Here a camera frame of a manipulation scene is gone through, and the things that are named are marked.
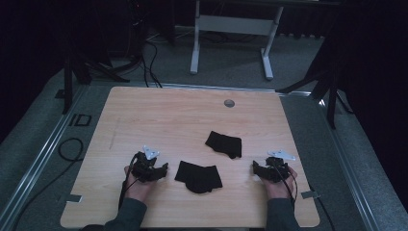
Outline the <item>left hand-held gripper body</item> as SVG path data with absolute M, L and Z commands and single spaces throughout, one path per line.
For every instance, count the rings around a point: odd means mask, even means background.
M 144 145 L 142 151 L 134 155 L 131 162 L 131 173 L 141 182 L 148 182 L 147 178 L 155 173 L 155 163 L 160 152 Z

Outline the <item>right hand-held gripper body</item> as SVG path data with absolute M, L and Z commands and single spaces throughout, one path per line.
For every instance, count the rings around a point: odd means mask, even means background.
M 269 170 L 268 180 L 274 183 L 284 181 L 292 174 L 287 161 L 294 161 L 295 156 L 284 150 L 269 151 L 266 164 Z

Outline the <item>large black cloth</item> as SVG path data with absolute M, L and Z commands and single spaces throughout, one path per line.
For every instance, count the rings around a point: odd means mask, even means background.
M 223 187 L 216 166 L 201 167 L 184 161 L 179 164 L 175 180 L 193 193 L 210 193 Z

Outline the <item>small black cloth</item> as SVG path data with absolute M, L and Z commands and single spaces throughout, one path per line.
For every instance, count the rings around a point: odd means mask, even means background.
M 205 141 L 205 144 L 211 147 L 215 152 L 226 154 L 230 159 L 236 159 L 242 156 L 241 138 L 230 137 L 212 131 Z

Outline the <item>person's left hand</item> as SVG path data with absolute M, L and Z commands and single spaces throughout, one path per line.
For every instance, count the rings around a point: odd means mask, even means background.
M 145 202 L 148 196 L 153 191 L 156 183 L 155 182 L 140 182 L 130 170 L 130 167 L 127 166 L 124 168 L 126 173 L 126 186 L 125 186 L 125 198 L 136 199 L 140 202 Z

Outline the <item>person's right hand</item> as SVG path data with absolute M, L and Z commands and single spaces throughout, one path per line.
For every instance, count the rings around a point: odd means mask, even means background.
M 290 167 L 291 176 L 285 181 L 273 183 L 268 180 L 262 179 L 264 186 L 266 187 L 268 199 L 288 198 L 293 196 L 294 179 L 297 177 L 297 173 Z

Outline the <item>black tape floor marking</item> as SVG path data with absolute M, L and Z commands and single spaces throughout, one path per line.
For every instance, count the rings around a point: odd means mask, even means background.
M 89 126 L 92 120 L 91 115 L 74 114 L 69 121 L 69 126 Z

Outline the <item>black metal stand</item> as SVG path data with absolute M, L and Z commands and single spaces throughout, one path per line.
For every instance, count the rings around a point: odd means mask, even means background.
M 81 52 L 68 52 L 64 60 L 63 114 L 65 115 L 73 104 L 73 76 L 77 78 L 80 84 L 88 85 L 92 80 L 89 74 L 89 69 L 91 68 L 116 82 L 129 83 L 129 80 L 120 77 L 118 73 L 135 67 L 140 61 L 141 58 L 132 58 L 128 64 L 107 68 Z
M 345 48 L 337 48 L 333 39 L 325 38 L 305 77 L 288 87 L 277 90 L 277 92 L 290 93 L 316 81 L 311 97 L 314 100 L 321 100 L 326 93 L 329 93 L 326 119 L 330 127 L 335 129 L 335 108 L 339 96 L 340 74 L 344 67 L 345 55 Z

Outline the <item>white metal table frame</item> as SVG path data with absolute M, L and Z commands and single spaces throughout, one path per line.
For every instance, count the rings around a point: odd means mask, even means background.
M 273 19 L 240 18 L 221 15 L 206 15 L 200 12 L 200 0 L 195 0 L 194 41 L 191 55 L 190 73 L 197 74 L 199 67 L 201 32 L 218 32 L 266 36 L 267 45 L 260 50 L 265 77 L 272 80 L 273 70 L 269 53 L 273 44 L 284 8 L 278 7 Z

